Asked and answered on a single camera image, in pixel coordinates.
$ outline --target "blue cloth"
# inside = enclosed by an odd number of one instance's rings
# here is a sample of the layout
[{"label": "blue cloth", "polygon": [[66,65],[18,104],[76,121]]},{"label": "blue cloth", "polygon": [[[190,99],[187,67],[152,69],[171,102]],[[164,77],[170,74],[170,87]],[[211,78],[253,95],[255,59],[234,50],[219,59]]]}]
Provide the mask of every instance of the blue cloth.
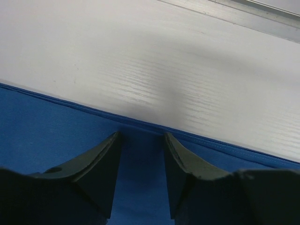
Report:
[{"label": "blue cloth", "polygon": [[173,225],[162,134],[166,131],[211,164],[300,168],[300,164],[171,128],[102,112],[0,84],[0,166],[28,174],[64,163],[121,131],[125,136],[112,225]]}]

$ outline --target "blue tarp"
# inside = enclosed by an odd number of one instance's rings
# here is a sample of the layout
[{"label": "blue tarp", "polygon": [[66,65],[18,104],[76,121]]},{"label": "blue tarp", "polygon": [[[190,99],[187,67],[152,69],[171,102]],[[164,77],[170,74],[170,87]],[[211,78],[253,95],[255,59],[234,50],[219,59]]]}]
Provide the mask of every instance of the blue tarp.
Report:
[{"label": "blue tarp", "polygon": [[125,136],[108,224],[173,225],[165,180],[162,134],[229,172],[241,168],[300,168],[300,164],[198,135],[149,124],[0,84],[0,166],[44,172],[102,142]]}]

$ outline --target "white surface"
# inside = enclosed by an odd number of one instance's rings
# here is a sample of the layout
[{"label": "white surface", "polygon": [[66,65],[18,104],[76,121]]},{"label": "white surface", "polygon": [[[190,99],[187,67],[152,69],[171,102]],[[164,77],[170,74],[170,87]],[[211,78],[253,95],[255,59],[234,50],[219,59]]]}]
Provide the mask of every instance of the white surface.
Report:
[{"label": "white surface", "polygon": [[300,15],[299,0],[252,0]]},{"label": "white surface", "polygon": [[300,45],[154,0],[2,1],[0,81],[300,162]]},{"label": "white surface", "polygon": [[235,0],[159,0],[300,44],[300,21]]}]

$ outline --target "wood grain texture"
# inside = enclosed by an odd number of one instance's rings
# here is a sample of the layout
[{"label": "wood grain texture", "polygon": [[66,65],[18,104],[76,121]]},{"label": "wood grain texture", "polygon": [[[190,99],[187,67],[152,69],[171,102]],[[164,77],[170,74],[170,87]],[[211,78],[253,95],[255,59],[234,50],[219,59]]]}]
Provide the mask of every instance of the wood grain texture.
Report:
[{"label": "wood grain texture", "polygon": [[300,162],[300,45],[155,0],[5,0],[0,82]]}]

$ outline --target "dark green object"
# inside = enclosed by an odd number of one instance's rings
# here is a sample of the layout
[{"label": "dark green object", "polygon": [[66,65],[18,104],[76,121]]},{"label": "dark green object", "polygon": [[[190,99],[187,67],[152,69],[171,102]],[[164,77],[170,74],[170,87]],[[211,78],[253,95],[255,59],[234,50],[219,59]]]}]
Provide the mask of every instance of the dark green object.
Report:
[{"label": "dark green object", "polygon": [[1,224],[104,225],[110,218],[121,154],[120,133],[47,170],[0,169]]},{"label": "dark green object", "polygon": [[298,225],[300,172],[223,171],[165,134],[165,170],[176,225]]}]

